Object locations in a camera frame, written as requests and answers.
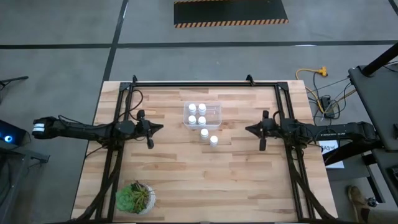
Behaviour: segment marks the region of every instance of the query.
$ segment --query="blue light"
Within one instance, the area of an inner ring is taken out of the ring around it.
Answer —
[[[11,136],[6,136],[4,137],[4,140],[6,143],[10,143],[12,141],[12,137]]]

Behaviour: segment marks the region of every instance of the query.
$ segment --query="concrete floor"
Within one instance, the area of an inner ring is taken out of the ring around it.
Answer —
[[[388,0],[283,0],[286,26],[241,26],[174,29],[173,1],[130,1],[120,43],[216,41],[396,40],[398,16]],[[1,44],[110,44],[122,0],[5,0],[0,2]],[[347,77],[347,70],[369,63],[389,45],[322,47],[218,47],[181,49],[118,49],[110,80],[291,80],[299,68],[326,66],[324,86]],[[0,50],[0,79],[28,75],[7,87],[1,119],[31,130],[33,119],[62,114],[92,123],[109,49]],[[310,88],[312,74],[300,77]],[[337,95],[348,81],[320,91]],[[367,121],[357,95],[335,124]],[[32,169],[18,196],[13,223],[61,222],[70,218],[86,141],[33,139],[28,149],[51,154],[48,164]],[[387,203],[397,209],[377,167]],[[371,196],[366,179],[333,181],[339,217],[353,220],[345,194],[349,184]]]

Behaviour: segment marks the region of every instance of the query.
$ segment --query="person's shoe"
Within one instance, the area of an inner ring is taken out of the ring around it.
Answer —
[[[348,198],[354,207],[356,221],[359,223],[365,223],[361,216],[361,209],[369,209],[369,206],[367,205],[365,197],[362,195],[357,186],[348,187]]]

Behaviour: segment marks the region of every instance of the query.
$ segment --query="butcher block tabletop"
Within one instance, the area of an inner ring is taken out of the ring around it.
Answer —
[[[312,123],[303,81],[287,82],[295,118]],[[112,122],[119,84],[104,82],[95,124]],[[270,114],[277,111],[274,88],[136,89],[143,93],[144,99],[132,114],[145,110],[146,119],[164,127],[154,134],[153,149],[147,148],[145,140],[126,141],[118,189],[138,180],[154,189],[156,204],[145,215],[120,212],[115,208],[114,222],[297,221],[283,140],[268,138],[267,148],[261,152],[259,139],[244,129],[260,122],[263,110],[269,110]],[[140,94],[135,92],[131,108],[140,99]],[[216,147],[201,140],[200,130],[189,130],[183,124],[186,101],[221,103],[221,126],[209,130],[209,136],[218,136]],[[90,142],[87,153],[98,147],[97,142]],[[321,150],[309,146],[304,151],[310,188],[326,210],[337,217]],[[81,215],[100,190],[105,158],[106,149],[101,149],[85,160],[72,218]],[[105,199],[104,216],[108,211],[109,195],[110,190]],[[302,192],[300,198],[306,214]]]

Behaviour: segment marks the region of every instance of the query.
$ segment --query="white pot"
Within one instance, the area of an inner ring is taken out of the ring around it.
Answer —
[[[142,186],[144,186],[147,191],[149,192],[149,198],[148,198],[148,203],[146,205],[146,208],[143,209],[141,212],[139,212],[140,215],[143,214],[147,214],[148,212],[150,212],[153,207],[155,206],[155,202],[156,202],[156,196],[155,196],[155,192],[154,189],[152,189],[152,187],[146,185],[146,184],[142,184],[140,183]]]

